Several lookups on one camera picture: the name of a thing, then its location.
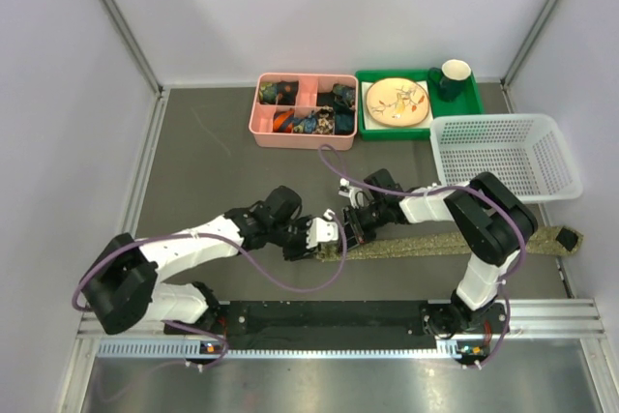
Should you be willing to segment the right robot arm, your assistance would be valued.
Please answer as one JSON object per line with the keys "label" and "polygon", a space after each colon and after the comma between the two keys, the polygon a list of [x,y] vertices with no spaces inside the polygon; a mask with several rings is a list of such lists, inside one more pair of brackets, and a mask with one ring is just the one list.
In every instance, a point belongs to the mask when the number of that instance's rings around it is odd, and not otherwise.
{"label": "right robot arm", "polygon": [[476,330],[502,289],[509,269],[538,229],[531,211],[490,172],[456,186],[405,191],[382,168],[364,180],[342,210],[346,245],[376,239],[388,224],[451,221],[471,250],[463,278],[450,303],[430,310],[427,330],[452,337]]}

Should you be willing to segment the olive green patterned tie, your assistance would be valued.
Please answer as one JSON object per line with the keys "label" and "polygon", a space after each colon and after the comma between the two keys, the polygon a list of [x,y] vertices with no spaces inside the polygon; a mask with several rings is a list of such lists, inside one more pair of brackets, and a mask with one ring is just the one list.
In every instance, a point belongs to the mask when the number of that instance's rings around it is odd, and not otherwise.
{"label": "olive green patterned tie", "polygon": [[[543,226],[528,241],[529,254],[569,256],[575,254],[583,235],[567,226]],[[347,260],[371,260],[419,256],[463,255],[470,248],[458,232],[427,234],[401,239],[376,240],[349,248]]]}

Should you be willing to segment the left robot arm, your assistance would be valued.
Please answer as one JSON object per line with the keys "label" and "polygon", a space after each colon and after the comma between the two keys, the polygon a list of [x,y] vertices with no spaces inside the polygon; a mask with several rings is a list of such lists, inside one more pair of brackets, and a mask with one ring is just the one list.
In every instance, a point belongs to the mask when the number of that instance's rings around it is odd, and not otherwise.
{"label": "left robot arm", "polygon": [[198,265],[272,244],[287,260],[314,252],[334,232],[321,218],[300,216],[301,197],[285,186],[249,207],[233,208],[200,226],[170,236],[135,240],[115,236],[80,286],[89,310],[108,335],[141,321],[173,320],[209,332],[219,323],[218,301],[205,285],[167,279]]}

